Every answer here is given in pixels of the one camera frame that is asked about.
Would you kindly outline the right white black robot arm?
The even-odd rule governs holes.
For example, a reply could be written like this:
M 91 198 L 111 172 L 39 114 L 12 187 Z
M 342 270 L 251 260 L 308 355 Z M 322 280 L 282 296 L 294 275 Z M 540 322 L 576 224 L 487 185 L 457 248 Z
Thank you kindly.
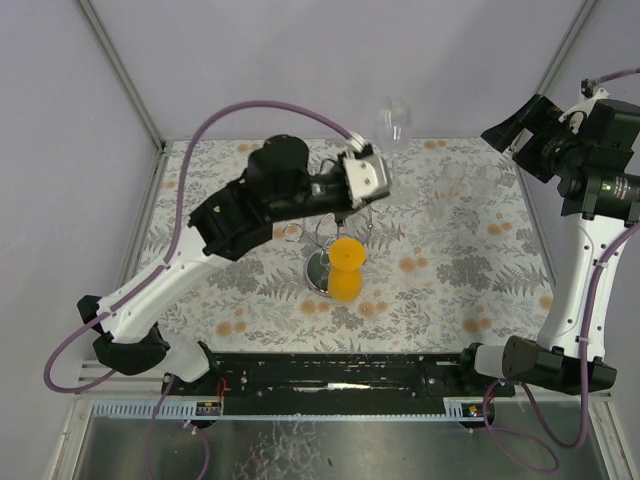
M 523 131 L 531 136 L 512 159 L 543 183 L 558 178 L 567 266 L 535 339 L 472 344 L 461 361 L 481 375 L 569 395 L 607 390 L 617 371 L 604 362 L 606 312 L 621 254 L 639 229 L 639 178 L 625 171 L 639 135 L 639 108 L 604 88 L 566 111 L 535 94 L 481 137 L 504 152 Z

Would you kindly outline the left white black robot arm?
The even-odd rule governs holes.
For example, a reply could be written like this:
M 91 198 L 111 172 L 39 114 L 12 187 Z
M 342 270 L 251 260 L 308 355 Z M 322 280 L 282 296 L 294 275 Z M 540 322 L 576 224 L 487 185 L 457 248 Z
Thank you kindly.
M 124 286 L 85 296 L 78 309 L 98 334 L 97 360 L 134 376 L 159 368 L 185 382 L 208 373 L 208 350 L 160 330 L 160 315 L 202 278 L 273 238 L 276 223 L 335 214 L 346 218 L 390 193 L 386 161 L 371 144 L 341 153 L 330 169 L 308 170 L 309 148 L 298 137 L 267 139 L 249 155 L 242 175 L 189 215 L 177 241 Z

